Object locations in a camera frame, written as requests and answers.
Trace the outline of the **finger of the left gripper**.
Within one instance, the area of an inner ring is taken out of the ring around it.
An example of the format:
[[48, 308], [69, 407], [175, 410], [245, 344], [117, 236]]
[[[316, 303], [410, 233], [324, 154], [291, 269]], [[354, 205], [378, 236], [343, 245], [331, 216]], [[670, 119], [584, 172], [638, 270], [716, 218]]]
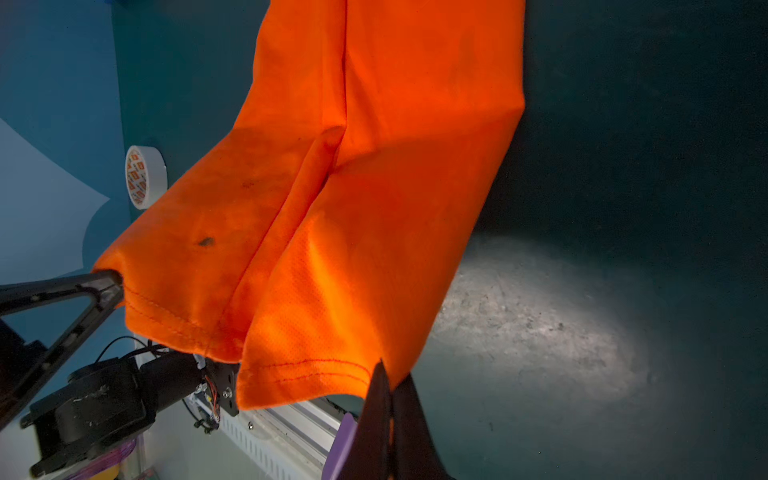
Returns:
[[7, 427], [124, 297], [111, 270], [1, 287], [1, 426]]

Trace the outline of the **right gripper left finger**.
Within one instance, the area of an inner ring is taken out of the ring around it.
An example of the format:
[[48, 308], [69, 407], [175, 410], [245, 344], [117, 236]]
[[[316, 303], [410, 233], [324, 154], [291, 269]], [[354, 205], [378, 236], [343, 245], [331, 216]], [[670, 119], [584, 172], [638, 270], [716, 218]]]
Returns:
[[392, 399], [382, 362], [373, 371], [364, 408], [338, 479], [385, 480], [390, 477]]

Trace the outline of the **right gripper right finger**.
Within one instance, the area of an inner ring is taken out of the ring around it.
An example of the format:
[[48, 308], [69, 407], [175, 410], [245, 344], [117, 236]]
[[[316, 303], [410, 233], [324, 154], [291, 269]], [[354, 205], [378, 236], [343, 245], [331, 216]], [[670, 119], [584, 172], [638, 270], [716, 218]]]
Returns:
[[393, 478], [450, 480], [432, 440], [413, 377], [406, 377], [392, 394]]

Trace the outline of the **orange t-shirt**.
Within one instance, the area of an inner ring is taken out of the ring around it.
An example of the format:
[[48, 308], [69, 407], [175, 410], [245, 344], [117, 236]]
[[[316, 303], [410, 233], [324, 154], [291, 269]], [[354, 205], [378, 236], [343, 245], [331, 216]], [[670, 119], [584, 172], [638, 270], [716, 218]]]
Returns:
[[108, 248], [245, 410], [417, 362], [525, 106], [521, 1], [274, 1], [232, 131]]

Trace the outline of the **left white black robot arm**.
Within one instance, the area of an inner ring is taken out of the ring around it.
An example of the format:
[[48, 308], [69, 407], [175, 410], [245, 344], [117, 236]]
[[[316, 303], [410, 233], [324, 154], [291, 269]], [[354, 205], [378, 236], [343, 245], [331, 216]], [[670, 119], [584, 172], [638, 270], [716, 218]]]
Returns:
[[33, 429], [41, 454], [33, 478], [95, 459], [146, 431], [157, 414], [193, 393], [204, 375], [194, 356], [172, 351], [139, 365], [135, 353], [98, 360], [72, 373], [60, 390], [36, 395], [124, 300], [119, 274], [4, 285], [1, 313], [10, 315], [83, 297], [88, 305], [50, 346], [26, 342], [1, 325], [1, 425]]

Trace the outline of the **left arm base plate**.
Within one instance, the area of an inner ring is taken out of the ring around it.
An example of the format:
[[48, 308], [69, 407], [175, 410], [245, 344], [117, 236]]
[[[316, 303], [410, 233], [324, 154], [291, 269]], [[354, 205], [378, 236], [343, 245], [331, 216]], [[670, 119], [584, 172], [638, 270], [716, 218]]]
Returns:
[[240, 413], [236, 401], [239, 370], [239, 364], [221, 363], [211, 359], [206, 360], [204, 368], [206, 382], [212, 387], [214, 409], [217, 412], [225, 411], [232, 417]]

